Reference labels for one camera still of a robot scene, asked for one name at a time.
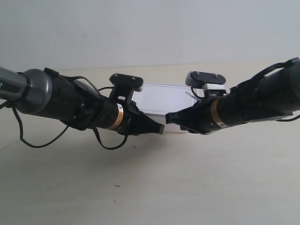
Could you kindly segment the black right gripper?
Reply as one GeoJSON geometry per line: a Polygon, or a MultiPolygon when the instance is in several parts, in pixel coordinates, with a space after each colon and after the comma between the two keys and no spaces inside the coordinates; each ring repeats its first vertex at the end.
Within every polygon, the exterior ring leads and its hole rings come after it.
{"type": "Polygon", "coordinates": [[[165,115],[166,124],[181,124],[180,130],[192,134],[209,135],[213,133],[210,107],[213,98],[196,102],[194,105],[165,115]]]}

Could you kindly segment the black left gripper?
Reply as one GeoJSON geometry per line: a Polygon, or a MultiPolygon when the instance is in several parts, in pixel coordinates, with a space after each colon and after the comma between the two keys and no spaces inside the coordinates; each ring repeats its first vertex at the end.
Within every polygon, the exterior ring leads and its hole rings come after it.
{"type": "Polygon", "coordinates": [[[148,118],[136,105],[121,104],[123,119],[116,131],[121,135],[159,134],[164,132],[164,125],[148,118]]]}

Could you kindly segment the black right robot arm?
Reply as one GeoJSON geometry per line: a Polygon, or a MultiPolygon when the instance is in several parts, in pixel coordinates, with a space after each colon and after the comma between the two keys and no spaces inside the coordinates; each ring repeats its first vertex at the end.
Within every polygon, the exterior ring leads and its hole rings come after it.
{"type": "Polygon", "coordinates": [[[216,73],[190,71],[185,84],[191,91],[203,90],[191,107],[169,112],[167,124],[176,124],[192,134],[208,135],[224,128],[251,122],[290,122],[299,119],[300,59],[273,64],[250,79],[230,88],[216,73]]]}

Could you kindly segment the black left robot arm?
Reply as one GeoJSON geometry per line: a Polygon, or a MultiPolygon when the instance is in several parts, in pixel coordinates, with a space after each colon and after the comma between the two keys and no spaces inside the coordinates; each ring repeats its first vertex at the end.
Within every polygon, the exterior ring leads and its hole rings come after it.
{"type": "Polygon", "coordinates": [[[164,126],[138,109],[132,100],[143,88],[143,79],[113,74],[108,97],[83,82],[49,68],[13,72],[1,68],[0,97],[24,114],[60,120],[77,130],[103,128],[121,135],[161,134],[164,126]]]}

